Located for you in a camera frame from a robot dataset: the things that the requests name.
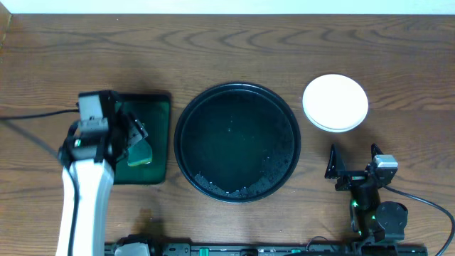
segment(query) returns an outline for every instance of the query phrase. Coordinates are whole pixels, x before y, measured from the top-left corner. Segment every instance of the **white wall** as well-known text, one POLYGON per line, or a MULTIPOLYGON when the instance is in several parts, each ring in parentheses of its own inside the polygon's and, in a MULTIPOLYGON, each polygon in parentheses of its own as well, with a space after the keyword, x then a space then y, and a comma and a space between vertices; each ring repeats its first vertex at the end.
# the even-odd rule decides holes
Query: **white wall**
POLYGON ((455 14, 455 0, 0 0, 13 14, 455 14))

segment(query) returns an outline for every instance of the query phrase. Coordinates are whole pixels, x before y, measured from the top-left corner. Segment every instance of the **wire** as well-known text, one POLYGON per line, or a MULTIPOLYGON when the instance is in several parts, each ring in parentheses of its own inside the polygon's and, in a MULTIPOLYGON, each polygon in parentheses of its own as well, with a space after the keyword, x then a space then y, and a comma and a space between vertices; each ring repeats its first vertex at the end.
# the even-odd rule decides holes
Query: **wire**
MULTIPOLYGON (((38 117, 38 116, 39 117, 47 117, 49 115, 60 114, 60 113, 53 112, 53 113, 41 114, 41 115, 38 114, 38 115, 35 115, 34 117, 38 117)), ((31 134, 30 132, 27 132, 25 129, 22 129, 22 128, 18 127, 15 124, 10 123, 9 121, 4 121, 3 119, 0 119, 0 123, 3 123, 9 129, 12 129, 13 131, 15 131, 15 132, 19 133, 20 135, 24 136, 25 138, 29 139, 34 144, 36 144, 40 148, 44 149, 51 156, 53 156, 55 159, 57 159, 57 161, 60 161, 60 159, 58 158, 58 153, 55 150, 53 150, 49 145, 47 145, 44 141, 42 141, 41 139, 36 137, 35 135, 31 134)), ((77 207, 79 206, 79 192, 78 192, 78 189, 77 189, 77 186, 76 186, 76 182, 75 182, 75 180, 73 179, 73 177, 70 174, 70 170, 68 170, 67 168, 63 168, 63 169, 66 170, 68 175, 70 176, 71 181, 73 183, 73 188, 74 188, 73 221, 71 223, 70 241, 69 241, 69 244, 68 244, 68 256, 71 256, 71 255, 73 255, 73 240, 74 240, 75 227, 76 227, 75 223, 76 223, 76 219, 77 219, 77 207)))
POLYGON ((0 117, 1 121, 5 120, 19 120, 19 119, 30 119, 30 118, 39 118, 39 117, 50 117, 56 114, 63 114, 63 113, 72 113, 72 112, 79 112, 79 110, 60 110, 55 112, 43 113, 43 114, 30 114, 24 116, 15 116, 15 117, 0 117))
POLYGON ((444 243, 444 246, 438 251, 438 253, 436 254, 436 256, 441 256, 445 250, 449 247, 450 245, 450 242, 452 241, 452 239, 454 238, 454 233, 455 233, 455 220, 454 220, 454 217, 452 216, 452 214, 450 214, 450 212, 444 208, 442 208, 441 206, 438 206, 436 203, 433 203, 433 202, 430 202, 430 201, 427 201, 423 198, 420 198, 418 196, 414 196, 414 195, 411 195, 409 193, 405 193, 405 192, 401 192, 401 191, 398 191, 394 188, 390 188, 388 186, 382 186, 383 188, 387 189, 388 191, 391 191, 393 193, 397 193, 401 196, 406 196, 408 198, 411 198, 411 199, 414 199, 414 200, 417 200, 421 203, 426 203, 427 205, 429 206, 433 206, 435 207, 436 209, 440 210, 441 212, 445 213, 449 218, 450 218, 450 221, 452 223, 452 227, 451 227, 451 230, 450 230, 450 235, 449 235, 449 238, 447 238, 447 241, 446 243, 444 243))
MULTIPOLYGON (((310 250, 310 244, 311 244, 316 238, 322 238, 322 239, 324 239, 325 241, 330 242, 327 238, 325 238, 325 237, 323 237, 323 236, 321 236, 321 235, 317 235, 317 236, 315 236, 314 238, 312 238, 312 239, 306 244, 306 251, 307 251, 307 252, 309 252, 309 250, 310 250)), ((333 252, 336 252, 335 248, 334 248, 332 245, 330 245, 330 247, 332 248, 333 252)))

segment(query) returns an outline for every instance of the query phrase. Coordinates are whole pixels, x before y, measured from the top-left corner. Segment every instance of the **black round tray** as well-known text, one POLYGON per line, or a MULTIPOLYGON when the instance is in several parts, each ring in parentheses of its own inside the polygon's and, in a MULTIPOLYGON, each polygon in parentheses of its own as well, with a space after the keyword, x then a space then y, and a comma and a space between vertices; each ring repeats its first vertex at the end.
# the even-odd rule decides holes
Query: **black round tray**
POLYGON ((183 175, 200 192, 231 203, 274 193, 300 155, 299 125, 278 95, 259 85, 219 85, 180 116, 174 151, 183 175))

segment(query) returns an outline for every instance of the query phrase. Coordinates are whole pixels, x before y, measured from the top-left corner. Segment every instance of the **table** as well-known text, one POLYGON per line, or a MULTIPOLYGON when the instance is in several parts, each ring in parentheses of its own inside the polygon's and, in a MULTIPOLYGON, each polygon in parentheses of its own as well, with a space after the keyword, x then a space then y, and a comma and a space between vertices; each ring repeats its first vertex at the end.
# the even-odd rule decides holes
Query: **table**
MULTIPOLYGON (((171 93, 166 181, 115 186, 106 240, 130 233, 193 242, 306 243, 316 235, 352 238, 349 193, 323 178, 331 143, 362 169, 370 145, 393 154, 391 185, 455 213, 455 17, 14 15, 0 52, 0 115, 73 108, 92 90, 171 93), (331 134, 305 118, 305 86, 341 73, 367 92, 370 110, 356 129, 331 134), (173 154, 183 108, 223 82, 255 82, 287 101, 299 122, 298 166, 273 195, 221 203, 195 190, 173 154)), ((15 121, 57 149, 77 114, 15 121)), ((60 164, 0 125, 0 254, 53 255, 63 185, 60 164)), ((380 190, 409 209, 405 242, 436 253, 449 235, 439 211, 380 190)), ((446 255, 455 255, 455 245, 446 255)))

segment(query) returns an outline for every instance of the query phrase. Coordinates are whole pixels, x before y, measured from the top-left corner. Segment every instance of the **dark green rectangular tray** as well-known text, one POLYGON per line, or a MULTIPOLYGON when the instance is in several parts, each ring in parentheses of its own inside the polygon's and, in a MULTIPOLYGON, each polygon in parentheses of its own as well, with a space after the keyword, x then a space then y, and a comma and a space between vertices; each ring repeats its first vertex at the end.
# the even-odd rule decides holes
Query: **dark green rectangular tray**
POLYGON ((116 165, 114 184, 153 185, 164 181, 168 153, 170 99, 167 95, 122 94, 124 111, 133 112, 149 134, 150 164, 128 166, 128 157, 116 165))

